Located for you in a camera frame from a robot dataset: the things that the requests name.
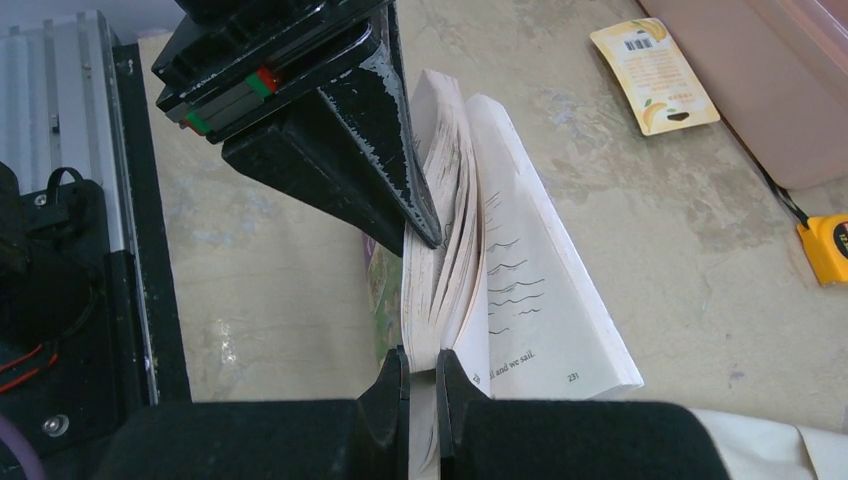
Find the yellow tape measure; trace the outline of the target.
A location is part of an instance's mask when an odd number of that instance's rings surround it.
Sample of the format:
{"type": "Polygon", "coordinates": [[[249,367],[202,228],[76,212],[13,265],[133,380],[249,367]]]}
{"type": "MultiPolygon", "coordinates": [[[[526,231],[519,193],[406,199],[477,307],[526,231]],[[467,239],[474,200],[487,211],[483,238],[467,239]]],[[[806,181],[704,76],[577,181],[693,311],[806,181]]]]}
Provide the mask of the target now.
{"type": "Polygon", "coordinates": [[[818,283],[823,287],[846,285],[847,215],[807,215],[787,189],[779,186],[761,165],[758,168],[772,194],[795,217],[796,231],[818,283]]]}

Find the tan paper card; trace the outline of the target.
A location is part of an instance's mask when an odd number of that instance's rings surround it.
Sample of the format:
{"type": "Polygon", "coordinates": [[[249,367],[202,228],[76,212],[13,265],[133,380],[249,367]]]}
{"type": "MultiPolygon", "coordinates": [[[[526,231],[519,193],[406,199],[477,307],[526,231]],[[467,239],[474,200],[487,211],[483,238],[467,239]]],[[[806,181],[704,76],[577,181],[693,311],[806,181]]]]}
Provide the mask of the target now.
{"type": "Polygon", "coordinates": [[[648,137],[718,122],[694,70],[657,18],[625,21],[590,34],[648,137]]]}

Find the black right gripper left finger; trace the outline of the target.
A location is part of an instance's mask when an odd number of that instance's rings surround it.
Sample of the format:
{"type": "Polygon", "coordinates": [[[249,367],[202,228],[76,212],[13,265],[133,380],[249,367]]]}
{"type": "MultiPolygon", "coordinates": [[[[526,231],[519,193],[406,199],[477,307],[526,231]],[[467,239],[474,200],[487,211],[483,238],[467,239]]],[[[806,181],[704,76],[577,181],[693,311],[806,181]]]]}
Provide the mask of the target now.
{"type": "Polygon", "coordinates": [[[411,375],[404,347],[390,349],[377,379],[357,399],[357,477],[406,479],[411,375]]]}

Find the beige canvas backpack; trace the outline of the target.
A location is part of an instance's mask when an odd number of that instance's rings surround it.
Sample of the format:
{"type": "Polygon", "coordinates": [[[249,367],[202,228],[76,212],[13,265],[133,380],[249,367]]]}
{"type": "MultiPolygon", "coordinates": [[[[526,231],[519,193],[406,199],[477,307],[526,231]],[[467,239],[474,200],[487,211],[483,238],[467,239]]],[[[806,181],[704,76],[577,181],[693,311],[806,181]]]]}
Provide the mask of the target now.
{"type": "Polygon", "coordinates": [[[694,409],[732,479],[845,479],[847,436],[694,409]]]}

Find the pink plastic storage box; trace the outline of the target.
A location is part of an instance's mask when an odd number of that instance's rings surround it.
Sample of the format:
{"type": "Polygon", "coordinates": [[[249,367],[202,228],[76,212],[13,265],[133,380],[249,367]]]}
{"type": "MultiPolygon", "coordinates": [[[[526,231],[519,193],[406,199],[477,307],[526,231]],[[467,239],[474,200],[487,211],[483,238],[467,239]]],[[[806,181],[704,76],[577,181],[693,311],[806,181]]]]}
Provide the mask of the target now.
{"type": "Polygon", "coordinates": [[[805,189],[847,174],[844,1],[644,1],[770,176],[805,189]]]}

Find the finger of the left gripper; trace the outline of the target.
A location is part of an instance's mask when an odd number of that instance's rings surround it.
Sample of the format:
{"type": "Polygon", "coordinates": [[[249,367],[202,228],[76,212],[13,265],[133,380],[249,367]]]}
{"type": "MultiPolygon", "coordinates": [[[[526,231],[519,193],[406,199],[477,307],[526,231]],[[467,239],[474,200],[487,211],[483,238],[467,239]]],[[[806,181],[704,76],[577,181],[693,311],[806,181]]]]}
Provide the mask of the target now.
{"type": "Polygon", "coordinates": [[[412,132],[398,22],[371,19],[358,32],[363,59],[332,61],[297,98],[225,140],[222,158],[396,255],[407,228],[435,248],[443,230],[412,132]]]}

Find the purple paperback book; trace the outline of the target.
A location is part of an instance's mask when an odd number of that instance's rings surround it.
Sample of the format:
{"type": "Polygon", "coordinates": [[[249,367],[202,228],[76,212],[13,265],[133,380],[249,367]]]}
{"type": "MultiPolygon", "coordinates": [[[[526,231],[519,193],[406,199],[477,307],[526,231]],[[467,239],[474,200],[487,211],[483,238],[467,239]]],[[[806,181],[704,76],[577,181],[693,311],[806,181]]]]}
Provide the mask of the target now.
{"type": "Polygon", "coordinates": [[[365,240],[379,347],[410,364],[408,475],[437,477],[438,354],[495,399],[611,398],[643,378],[504,106],[426,70],[412,96],[417,151],[443,224],[395,256],[365,240]]]}

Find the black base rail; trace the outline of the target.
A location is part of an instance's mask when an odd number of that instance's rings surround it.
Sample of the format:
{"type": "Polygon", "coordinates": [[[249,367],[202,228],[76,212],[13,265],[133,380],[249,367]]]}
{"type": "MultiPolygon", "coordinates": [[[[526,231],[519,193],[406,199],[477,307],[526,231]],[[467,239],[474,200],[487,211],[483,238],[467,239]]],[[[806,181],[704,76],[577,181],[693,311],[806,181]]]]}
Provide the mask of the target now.
{"type": "Polygon", "coordinates": [[[84,478],[191,399],[140,49],[94,9],[1,30],[1,475],[84,478]]]}

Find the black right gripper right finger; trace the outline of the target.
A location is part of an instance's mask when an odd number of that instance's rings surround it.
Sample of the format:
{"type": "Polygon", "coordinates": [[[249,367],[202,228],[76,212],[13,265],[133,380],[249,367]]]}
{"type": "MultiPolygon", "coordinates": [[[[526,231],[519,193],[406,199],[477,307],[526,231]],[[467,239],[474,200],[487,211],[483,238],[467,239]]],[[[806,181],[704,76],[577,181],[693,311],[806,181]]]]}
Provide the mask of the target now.
{"type": "Polygon", "coordinates": [[[441,479],[483,479],[489,442],[480,413],[489,398],[467,377],[453,350],[439,352],[436,397],[441,479]]]}

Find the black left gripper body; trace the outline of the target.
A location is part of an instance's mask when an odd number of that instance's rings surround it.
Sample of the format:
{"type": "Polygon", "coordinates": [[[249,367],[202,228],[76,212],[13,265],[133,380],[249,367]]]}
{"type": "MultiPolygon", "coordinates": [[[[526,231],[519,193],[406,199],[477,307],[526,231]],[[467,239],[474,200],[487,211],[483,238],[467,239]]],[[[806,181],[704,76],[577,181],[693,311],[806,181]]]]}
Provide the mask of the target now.
{"type": "Polygon", "coordinates": [[[181,1],[157,107],[217,144],[374,53],[386,1],[181,1]]]}

